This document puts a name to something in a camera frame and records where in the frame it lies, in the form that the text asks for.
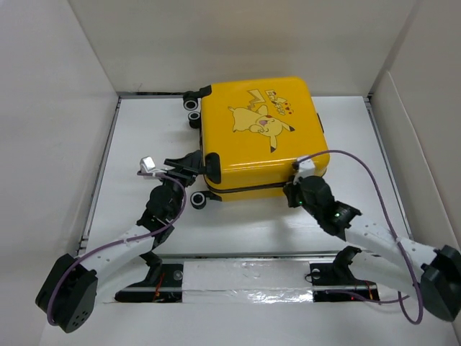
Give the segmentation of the yellow hard-shell suitcase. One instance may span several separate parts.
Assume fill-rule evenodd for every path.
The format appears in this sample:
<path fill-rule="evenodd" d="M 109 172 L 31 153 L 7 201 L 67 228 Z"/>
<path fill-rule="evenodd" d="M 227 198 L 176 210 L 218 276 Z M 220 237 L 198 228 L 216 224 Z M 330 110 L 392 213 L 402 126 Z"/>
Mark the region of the yellow hard-shell suitcase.
<path fill-rule="evenodd" d="M 271 198 L 296 175 L 299 158 L 320 153 L 314 174 L 329 163 L 323 126 L 308 85 L 299 77 L 228 81 L 183 95 L 191 128 L 200 132 L 206 190 L 190 198 L 196 209 L 208 200 Z"/>

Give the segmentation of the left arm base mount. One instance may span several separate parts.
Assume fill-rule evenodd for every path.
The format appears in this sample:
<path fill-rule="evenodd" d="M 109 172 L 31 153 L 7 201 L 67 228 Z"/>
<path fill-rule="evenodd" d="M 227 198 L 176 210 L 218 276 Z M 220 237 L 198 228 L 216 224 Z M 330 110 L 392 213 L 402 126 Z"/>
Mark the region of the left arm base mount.
<path fill-rule="evenodd" d="M 153 252 L 142 254 L 148 272 L 143 280 L 132 283 L 115 294 L 119 303 L 181 303 L 183 262 L 164 262 Z"/>

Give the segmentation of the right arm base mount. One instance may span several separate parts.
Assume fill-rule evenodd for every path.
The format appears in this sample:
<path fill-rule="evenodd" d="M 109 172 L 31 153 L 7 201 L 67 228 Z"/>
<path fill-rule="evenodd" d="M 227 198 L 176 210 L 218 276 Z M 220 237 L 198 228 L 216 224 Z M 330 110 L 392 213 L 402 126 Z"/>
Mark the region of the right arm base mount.
<path fill-rule="evenodd" d="M 376 284 L 356 279 L 349 269 L 352 259 L 361 252 L 359 248 L 347 246 L 336 255 L 333 262 L 310 264 L 305 281 L 313 286 L 315 303 L 380 301 Z"/>

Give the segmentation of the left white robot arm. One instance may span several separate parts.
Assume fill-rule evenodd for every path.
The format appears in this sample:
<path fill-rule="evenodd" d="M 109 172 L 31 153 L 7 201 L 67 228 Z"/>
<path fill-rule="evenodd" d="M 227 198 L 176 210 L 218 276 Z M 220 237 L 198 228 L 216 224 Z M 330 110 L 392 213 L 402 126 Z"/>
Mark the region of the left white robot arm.
<path fill-rule="evenodd" d="M 151 157 L 140 160 L 138 176 L 157 179 L 141 217 L 117 239 L 80 257 L 59 257 L 45 279 L 35 304 L 49 325 L 65 333 L 76 331 L 91 315 L 99 285 L 136 257 L 144 257 L 174 230 L 187 203 L 186 188 L 201 173 L 202 153 L 193 151 L 179 159 L 166 159 L 159 169 Z"/>

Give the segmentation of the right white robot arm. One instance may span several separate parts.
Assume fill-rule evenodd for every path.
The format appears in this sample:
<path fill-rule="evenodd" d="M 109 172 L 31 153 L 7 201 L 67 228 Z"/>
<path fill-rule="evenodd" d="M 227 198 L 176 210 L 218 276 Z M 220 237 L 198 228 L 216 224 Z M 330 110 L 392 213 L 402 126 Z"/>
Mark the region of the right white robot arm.
<path fill-rule="evenodd" d="M 348 243 L 335 259 L 340 283 L 370 280 L 414 297 L 433 316 L 453 322 L 460 313 L 460 251 L 394 236 L 356 208 L 335 200 L 321 177 L 289 182 L 283 192 L 291 208 L 303 208 L 330 236 Z"/>

